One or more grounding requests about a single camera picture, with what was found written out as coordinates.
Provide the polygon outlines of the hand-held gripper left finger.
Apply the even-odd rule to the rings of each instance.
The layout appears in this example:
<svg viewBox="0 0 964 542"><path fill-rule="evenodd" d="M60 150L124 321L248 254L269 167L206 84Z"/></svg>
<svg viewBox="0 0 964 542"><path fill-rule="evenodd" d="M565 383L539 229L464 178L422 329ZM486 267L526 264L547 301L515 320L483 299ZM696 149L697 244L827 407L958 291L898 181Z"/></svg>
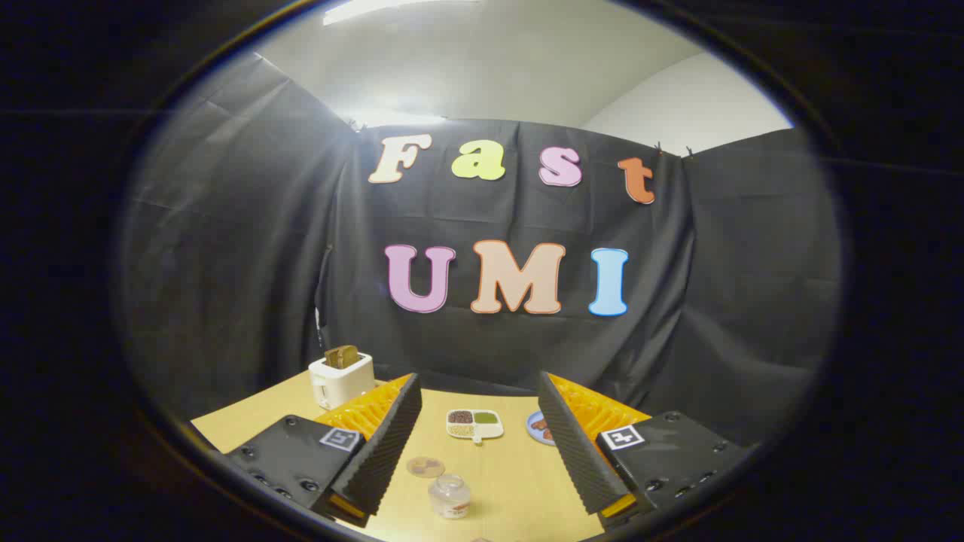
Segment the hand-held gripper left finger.
<svg viewBox="0 0 964 542"><path fill-rule="evenodd" d="M365 527L381 507L421 408L419 375L409 373L317 419L282 416L227 459L286 500Z"/></svg>

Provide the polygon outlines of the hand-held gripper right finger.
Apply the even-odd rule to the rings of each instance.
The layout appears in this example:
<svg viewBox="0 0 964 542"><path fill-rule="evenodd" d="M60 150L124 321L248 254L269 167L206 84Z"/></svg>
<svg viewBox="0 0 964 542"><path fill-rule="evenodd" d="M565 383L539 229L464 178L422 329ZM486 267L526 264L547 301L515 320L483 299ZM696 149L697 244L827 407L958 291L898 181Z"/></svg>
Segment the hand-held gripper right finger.
<svg viewBox="0 0 964 542"><path fill-rule="evenodd" d="M583 507L606 531L705 494L757 449L552 373L539 377L538 403Z"/></svg>

